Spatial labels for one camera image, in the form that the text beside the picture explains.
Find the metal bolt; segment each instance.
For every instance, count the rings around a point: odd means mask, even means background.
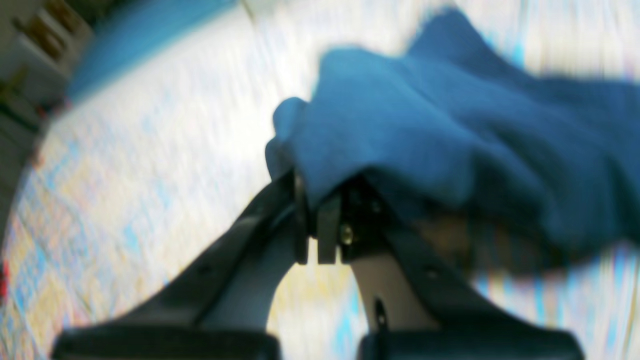
[[[374,213],[378,214],[380,211],[382,211],[382,207],[380,206],[379,202],[374,200],[371,202],[371,210],[373,210]]]
[[[351,245],[353,243],[353,229],[349,224],[344,224],[341,230],[341,242],[345,245]]]

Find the blue object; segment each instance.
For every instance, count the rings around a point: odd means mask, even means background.
[[[311,101],[276,109],[266,158],[312,207],[364,172],[405,219],[435,201],[599,247],[639,238],[639,115],[638,87],[536,79],[449,10],[401,58],[328,53]]]
[[[87,96],[235,4],[237,0],[135,1],[96,30],[67,96],[75,101]]]

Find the patterned floor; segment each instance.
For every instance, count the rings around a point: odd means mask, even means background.
[[[0,358],[46,359],[62,327],[121,314],[166,284],[269,182],[271,114],[286,97],[310,97],[319,55],[349,44],[399,54],[445,2],[239,6],[58,119],[9,222]],[[457,4],[532,73],[640,79],[639,1]],[[489,225],[474,232],[513,240]],[[620,245],[550,274],[478,274],[476,286],[523,318],[572,329],[589,359],[634,359],[637,275],[637,252]],[[269,330],[286,359],[352,359],[367,326],[349,269],[293,268]]]

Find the blue cloth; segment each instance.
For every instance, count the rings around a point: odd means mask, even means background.
[[[639,115],[638,87],[536,79],[450,10],[401,58],[328,53],[313,98],[276,109],[266,159],[301,172],[313,207],[364,172],[405,219],[428,200],[599,247],[638,239]]]

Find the black plastic part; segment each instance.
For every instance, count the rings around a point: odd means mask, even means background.
[[[309,236],[314,233],[311,228],[307,192],[305,183],[298,172],[294,173],[294,196],[296,199],[296,262],[306,265],[309,257]]]
[[[317,212],[318,264],[335,264],[340,238],[340,193],[329,196]]]
[[[379,332],[360,342],[358,360],[582,360],[565,332],[478,325],[456,332]]]
[[[277,340],[264,332],[271,301],[288,269],[306,263],[301,252],[313,234],[320,263],[334,263],[341,243],[354,271],[372,330],[361,360],[584,358],[571,334],[529,325],[475,292],[362,178],[324,202],[317,229],[303,189],[292,172],[265,187],[165,289],[121,318],[64,331],[53,358],[279,359]],[[349,224],[348,241],[340,241],[341,224]]]
[[[59,360],[279,360],[278,340],[264,332],[206,332],[173,327],[98,327],[66,331]]]

